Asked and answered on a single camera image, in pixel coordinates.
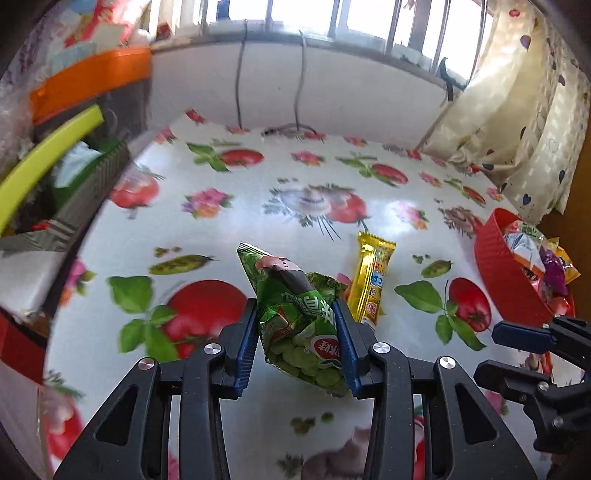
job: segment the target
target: window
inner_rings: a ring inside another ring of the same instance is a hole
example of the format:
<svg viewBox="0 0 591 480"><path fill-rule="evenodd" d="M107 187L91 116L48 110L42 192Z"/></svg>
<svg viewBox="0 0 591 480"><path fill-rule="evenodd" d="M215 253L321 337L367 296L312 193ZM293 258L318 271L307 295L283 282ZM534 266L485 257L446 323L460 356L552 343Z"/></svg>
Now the window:
<svg viewBox="0 0 591 480"><path fill-rule="evenodd" d="M204 0L185 1L194 2L194 23L197 23ZM275 30L330 35L338 42L404 57L425 69L431 66L431 71L434 71L431 64L436 56L444 7L449 1L447 28L437 61L447 57L448 71L460 77L459 80L470 78L478 46L482 0L401 0L393 41L388 37L397 0L337 0L336 4L335 0L229 0L230 19L264 21L269 1L272 1ZM208 23L216 21L217 3L217 0L208 2ZM333 17L335 5L338 12ZM492 15L487 14L481 49L486 45L491 27Z"/></svg>
<svg viewBox="0 0 591 480"><path fill-rule="evenodd" d="M435 55L437 48L439 29L443 18L443 3L443 0L433 0L431 3L431 14L423 46L423 55L430 59ZM491 27L492 15L487 14L481 51L491 34ZM447 57L447 69L466 80L470 78L472 72L479 30L480 5L474 0L452 0L439 59Z"/></svg>
<svg viewBox="0 0 591 480"><path fill-rule="evenodd" d="M274 0L273 21L283 22L288 31L327 35L333 0Z"/></svg>
<svg viewBox="0 0 591 480"><path fill-rule="evenodd" d="M195 10L200 8L195 1ZM217 0L210 0L207 5L207 23L216 21ZM230 0L230 19L264 20L267 13L267 0Z"/></svg>

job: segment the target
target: cable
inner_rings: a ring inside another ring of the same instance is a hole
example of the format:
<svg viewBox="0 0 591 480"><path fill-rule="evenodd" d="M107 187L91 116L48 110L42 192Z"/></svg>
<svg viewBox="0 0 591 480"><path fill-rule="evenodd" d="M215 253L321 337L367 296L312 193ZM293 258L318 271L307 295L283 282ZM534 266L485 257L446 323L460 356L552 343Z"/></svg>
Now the cable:
<svg viewBox="0 0 591 480"><path fill-rule="evenodd" d="M240 45L240 53L238 54L238 67L236 68L236 81L234 82L234 97L236 99L236 114L238 116L238 126L242 129L242 112L240 111L240 74L242 73L242 59L244 58L244 47L246 46L246 38L248 37L248 25L244 21L244 38Z"/></svg>
<svg viewBox="0 0 591 480"><path fill-rule="evenodd" d="M300 96L301 96L301 91L304 88L304 81L306 79L306 66L307 66L307 62L306 62L306 50L307 50L307 44L306 44L306 38L302 32L302 30L299 30L300 32L300 38L301 38L301 71L300 71L300 82L298 84L297 87L297 92L295 93L295 100L294 100L294 116L295 116L295 123L294 124L287 124L287 125L282 125L280 127L270 127L267 128L262 134L264 137L267 137L269 135L274 135L277 133L280 133L284 130L289 130L293 127L295 127L296 132L299 133L300 130L302 128L311 131L312 133L316 134L316 130L314 130L312 127L308 126L308 125L303 125L300 123Z"/></svg>
<svg viewBox="0 0 591 480"><path fill-rule="evenodd" d="M295 101L294 101L294 115L295 115L295 129L300 132L300 95L301 91L304 88L304 79L306 77L306 38L301 30L300 37L301 37L301 72L300 72L300 83L297 87L297 92L295 93Z"/></svg>

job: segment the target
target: black wire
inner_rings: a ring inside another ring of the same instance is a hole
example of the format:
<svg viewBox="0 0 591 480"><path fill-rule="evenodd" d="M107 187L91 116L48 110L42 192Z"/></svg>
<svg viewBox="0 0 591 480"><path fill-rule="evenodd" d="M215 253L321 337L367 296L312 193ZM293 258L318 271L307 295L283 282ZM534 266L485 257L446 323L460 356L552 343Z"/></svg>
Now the black wire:
<svg viewBox="0 0 591 480"><path fill-rule="evenodd" d="M238 67L236 68L236 81L234 83L234 97L236 99L236 113L238 115L238 126L242 129L242 112L240 111L240 74L242 73L242 59L244 58L244 47L246 46L246 38L248 36L248 25L244 21L244 38L240 45L240 53L238 54Z"/></svg>
<svg viewBox="0 0 591 480"><path fill-rule="evenodd" d="M297 92L295 93L295 101L294 101L294 116L295 116L295 129L299 132L300 131L300 95L301 91L304 87L304 79L306 76L306 38L301 30L300 37L301 37L301 71L300 71L300 83L297 87Z"/></svg>

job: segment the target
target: orange lid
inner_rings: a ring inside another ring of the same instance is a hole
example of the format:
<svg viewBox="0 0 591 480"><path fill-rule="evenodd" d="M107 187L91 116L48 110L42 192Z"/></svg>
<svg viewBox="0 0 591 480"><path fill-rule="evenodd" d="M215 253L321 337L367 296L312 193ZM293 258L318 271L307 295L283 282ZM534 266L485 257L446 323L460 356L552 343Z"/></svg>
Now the orange lid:
<svg viewBox="0 0 591 480"><path fill-rule="evenodd" d="M80 102L151 76L151 49L116 48L88 57L46 80L31 92L33 125Z"/></svg>

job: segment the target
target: wall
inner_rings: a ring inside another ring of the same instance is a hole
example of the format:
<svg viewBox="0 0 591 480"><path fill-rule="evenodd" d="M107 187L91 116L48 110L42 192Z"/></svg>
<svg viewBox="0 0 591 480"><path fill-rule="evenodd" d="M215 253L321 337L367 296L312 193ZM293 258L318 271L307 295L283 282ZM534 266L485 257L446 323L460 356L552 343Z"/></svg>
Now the wall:
<svg viewBox="0 0 591 480"><path fill-rule="evenodd" d="M571 283L577 317L591 320L591 124L570 189L564 215L552 211L539 224L548 237L559 236L581 277Z"/></svg>
<svg viewBox="0 0 591 480"><path fill-rule="evenodd" d="M235 75L240 44L210 44L154 54L151 129L194 108L237 125ZM300 122L328 134L415 147L445 99L439 85L362 57L309 47ZM240 100L245 128L294 122L301 47L247 43Z"/></svg>

